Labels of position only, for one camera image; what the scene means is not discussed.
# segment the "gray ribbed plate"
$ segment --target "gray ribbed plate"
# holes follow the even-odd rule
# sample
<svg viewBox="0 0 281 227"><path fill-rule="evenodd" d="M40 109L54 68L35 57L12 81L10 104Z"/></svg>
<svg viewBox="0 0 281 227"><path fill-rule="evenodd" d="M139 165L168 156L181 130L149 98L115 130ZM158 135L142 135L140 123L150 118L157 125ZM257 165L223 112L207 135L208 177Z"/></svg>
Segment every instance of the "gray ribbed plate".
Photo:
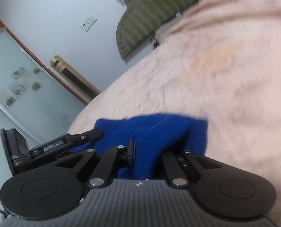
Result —
<svg viewBox="0 0 281 227"><path fill-rule="evenodd" d="M92 189L73 211L51 220L9 217L1 227L275 227L267 218L229 222L203 211L186 190L172 189L164 180L113 180Z"/></svg>

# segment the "electrical outlet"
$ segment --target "electrical outlet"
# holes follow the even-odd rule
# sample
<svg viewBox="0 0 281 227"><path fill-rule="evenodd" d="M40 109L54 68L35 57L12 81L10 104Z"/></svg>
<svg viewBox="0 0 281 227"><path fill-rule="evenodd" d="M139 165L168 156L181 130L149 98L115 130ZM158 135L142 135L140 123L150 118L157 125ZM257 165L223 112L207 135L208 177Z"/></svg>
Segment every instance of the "electrical outlet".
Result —
<svg viewBox="0 0 281 227"><path fill-rule="evenodd" d="M88 31L91 25L88 24L88 22L84 21L83 24L80 26L84 31Z"/></svg>
<svg viewBox="0 0 281 227"><path fill-rule="evenodd" d="M89 17L86 19L86 22L88 22L88 24L91 26L94 24L94 22L96 21L96 18L93 15L89 15Z"/></svg>

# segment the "blue cloth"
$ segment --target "blue cloth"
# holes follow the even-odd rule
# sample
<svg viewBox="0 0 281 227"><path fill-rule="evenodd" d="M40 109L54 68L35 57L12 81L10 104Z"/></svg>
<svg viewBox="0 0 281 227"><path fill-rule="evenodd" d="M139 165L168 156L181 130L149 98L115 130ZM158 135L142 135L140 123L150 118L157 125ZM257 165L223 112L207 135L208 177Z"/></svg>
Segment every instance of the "blue cloth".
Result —
<svg viewBox="0 0 281 227"><path fill-rule="evenodd" d="M179 115L155 114L125 120L99 119L95 128L103 132L102 138L73 148L71 152L95 148L97 153L103 153L112 146L128 146L130 138L134 138L133 170L121 169L118 178L151 178L159 155L166 149L171 148L174 153L191 150L203 155L207 142L206 120Z"/></svg>

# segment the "silver screw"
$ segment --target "silver screw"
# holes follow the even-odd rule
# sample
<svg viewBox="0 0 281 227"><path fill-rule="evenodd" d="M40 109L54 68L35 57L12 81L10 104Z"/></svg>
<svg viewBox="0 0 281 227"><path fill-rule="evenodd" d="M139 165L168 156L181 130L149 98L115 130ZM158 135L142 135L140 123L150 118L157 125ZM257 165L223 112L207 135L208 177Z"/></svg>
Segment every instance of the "silver screw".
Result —
<svg viewBox="0 0 281 227"><path fill-rule="evenodd" d="M101 186L102 184L104 184L104 180L101 178L92 178L89 183L93 186Z"/></svg>
<svg viewBox="0 0 281 227"><path fill-rule="evenodd" d="M184 186L187 184L187 180L185 180L183 178L175 178L172 180L172 183L177 186Z"/></svg>

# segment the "wooden frame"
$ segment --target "wooden frame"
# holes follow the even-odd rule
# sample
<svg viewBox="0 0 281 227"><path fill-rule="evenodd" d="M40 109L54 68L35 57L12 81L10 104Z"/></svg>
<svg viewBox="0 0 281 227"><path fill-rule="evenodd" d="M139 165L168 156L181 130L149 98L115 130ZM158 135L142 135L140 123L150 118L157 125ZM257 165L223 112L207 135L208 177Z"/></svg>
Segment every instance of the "wooden frame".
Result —
<svg viewBox="0 0 281 227"><path fill-rule="evenodd" d="M14 33L9 30L1 21L0 29L6 29L6 31L17 41L17 43L42 67L46 72L48 72L56 81L58 81L62 86L64 86L70 93L72 93L76 98L78 98L83 104L87 105L88 102L85 101L80 95L73 91L68 85L64 83L55 73L53 73L43 62L40 61L19 39Z"/></svg>

